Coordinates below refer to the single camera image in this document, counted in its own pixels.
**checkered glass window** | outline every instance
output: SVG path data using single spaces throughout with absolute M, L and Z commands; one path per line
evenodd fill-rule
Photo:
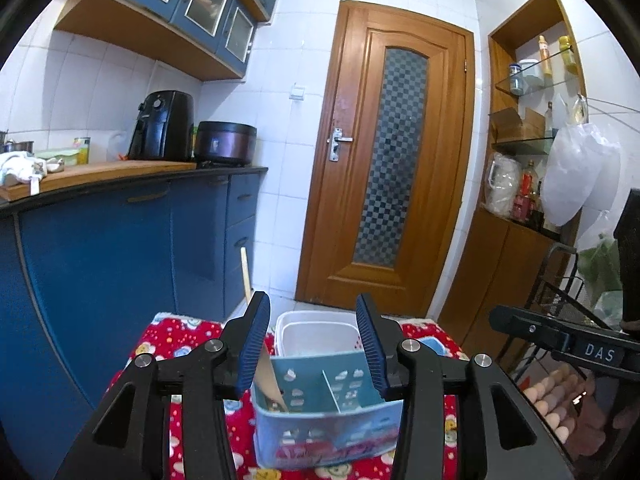
M 355 263 L 395 266 L 420 148 L 427 76 L 426 57 L 402 48 L 386 50 Z

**yellow bottle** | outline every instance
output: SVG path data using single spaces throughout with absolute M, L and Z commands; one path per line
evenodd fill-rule
M 578 75 L 578 64 L 575 62 L 574 51 L 571 50 L 571 40 L 568 36 L 561 36 L 559 41 L 564 68 L 567 72 Z
M 551 60 L 549 59 L 549 46 L 544 36 L 538 38 L 538 45 L 540 46 L 540 68 L 542 69 L 542 73 L 545 75 L 545 78 L 552 78 L 554 72 L 551 68 Z

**door frame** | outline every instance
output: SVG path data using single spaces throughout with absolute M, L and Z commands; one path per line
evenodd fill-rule
M 324 168 L 326 158 L 328 156 L 329 144 L 327 139 L 330 136 L 332 125 L 332 115 L 334 110 L 335 94 L 338 86 L 338 76 L 340 65 L 342 62 L 344 36 L 347 29 L 347 22 L 352 10 L 369 9 L 382 10 L 397 16 L 420 20 L 430 25 L 446 28 L 452 32 L 460 34 L 465 38 L 465 57 L 466 57 L 466 82 L 465 82 L 465 106 L 463 112 L 462 126 L 462 142 L 460 147 L 460 156 L 458 157 L 458 168 L 456 170 L 456 181 L 454 183 L 454 193 L 452 204 L 458 204 L 458 207 L 452 206 L 449 210 L 447 218 L 447 226 L 442 243 L 438 249 L 437 266 L 442 269 L 444 262 L 449 253 L 449 247 L 453 238 L 456 221 L 460 205 L 462 204 L 462 192 L 465 186 L 466 169 L 469 159 L 469 151 L 471 147 L 471 134 L 473 128 L 473 115 L 475 103 L 475 81 L 476 81 L 476 56 L 474 49 L 474 35 L 471 31 L 461 27 L 457 27 L 451 23 L 443 22 L 436 18 L 430 18 L 417 12 L 410 10 L 398 9 L 395 7 L 383 6 L 379 4 L 368 4 L 364 2 L 356 2 L 353 0 L 343 0 L 338 8 L 338 18 L 335 25 L 334 44 L 331 49 L 331 57 L 329 60 L 329 71 L 327 74 L 326 86 L 324 88 L 324 97 L 322 101 L 322 112 L 320 115 L 320 125 L 318 127 L 318 140 L 316 141 L 316 153 L 314 156 L 314 164 L 311 175 L 311 188 L 309 190 L 308 207 L 306 209 L 305 230 L 302 239 L 302 251 L 300 254 L 300 268 L 298 270 L 298 282 L 296 284 L 295 299 L 297 301 L 305 301 L 304 292 L 308 285 L 309 272 L 311 270 L 311 256 L 314 244 L 314 233 L 316 232 L 316 223 L 318 218 L 318 209 L 320 204 L 320 193 L 322 189 L 322 179 L 324 177 Z M 430 286 L 425 293 L 424 303 L 421 312 L 426 316 L 431 300 L 435 293 L 437 283 Z

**cardboard box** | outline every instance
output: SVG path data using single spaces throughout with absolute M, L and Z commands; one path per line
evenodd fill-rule
M 524 120 L 515 108 L 494 112 L 489 114 L 489 118 L 496 131 L 496 142 L 542 139 L 545 136 L 545 117 L 531 108 L 526 108 Z

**blue plastic basket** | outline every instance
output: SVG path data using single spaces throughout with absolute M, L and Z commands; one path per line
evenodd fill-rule
M 440 355 L 446 352 L 433 337 L 421 341 Z M 396 446 L 402 401 L 380 397 L 364 352 L 272 357 L 271 363 L 289 413 L 252 386 L 260 467 L 327 466 L 377 456 Z

